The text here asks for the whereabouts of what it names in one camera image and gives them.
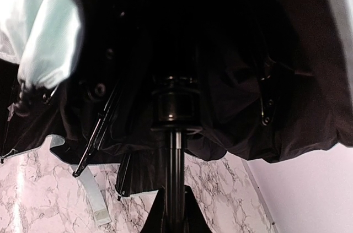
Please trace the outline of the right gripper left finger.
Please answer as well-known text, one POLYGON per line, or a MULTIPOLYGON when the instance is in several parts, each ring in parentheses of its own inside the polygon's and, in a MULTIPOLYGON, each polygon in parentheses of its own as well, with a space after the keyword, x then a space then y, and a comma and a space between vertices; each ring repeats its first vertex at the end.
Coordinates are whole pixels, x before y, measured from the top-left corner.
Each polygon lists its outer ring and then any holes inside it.
POLYGON ((160 188, 154 199, 141 233, 168 232, 167 220, 165 208, 165 189, 160 188))

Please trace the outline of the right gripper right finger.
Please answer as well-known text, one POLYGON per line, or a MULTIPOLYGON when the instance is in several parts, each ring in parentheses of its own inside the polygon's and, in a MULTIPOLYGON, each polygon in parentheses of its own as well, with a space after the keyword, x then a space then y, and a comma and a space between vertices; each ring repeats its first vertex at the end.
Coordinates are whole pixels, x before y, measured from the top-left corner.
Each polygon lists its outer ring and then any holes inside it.
POLYGON ((185 185, 184 232, 207 233, 208 225, 190 186, 185 185))

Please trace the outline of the mint green folding umbrella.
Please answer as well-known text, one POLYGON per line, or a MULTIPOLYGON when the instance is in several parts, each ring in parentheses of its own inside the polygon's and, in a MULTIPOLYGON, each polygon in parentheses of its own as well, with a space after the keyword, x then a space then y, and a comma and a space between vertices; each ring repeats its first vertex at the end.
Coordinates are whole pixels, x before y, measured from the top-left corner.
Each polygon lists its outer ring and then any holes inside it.
POLYGON ((165 189, 184 232, 184 155, 269 163, 352 146, 352 0, 1 0, 1 158, 119 164, 119 197, 165 189))

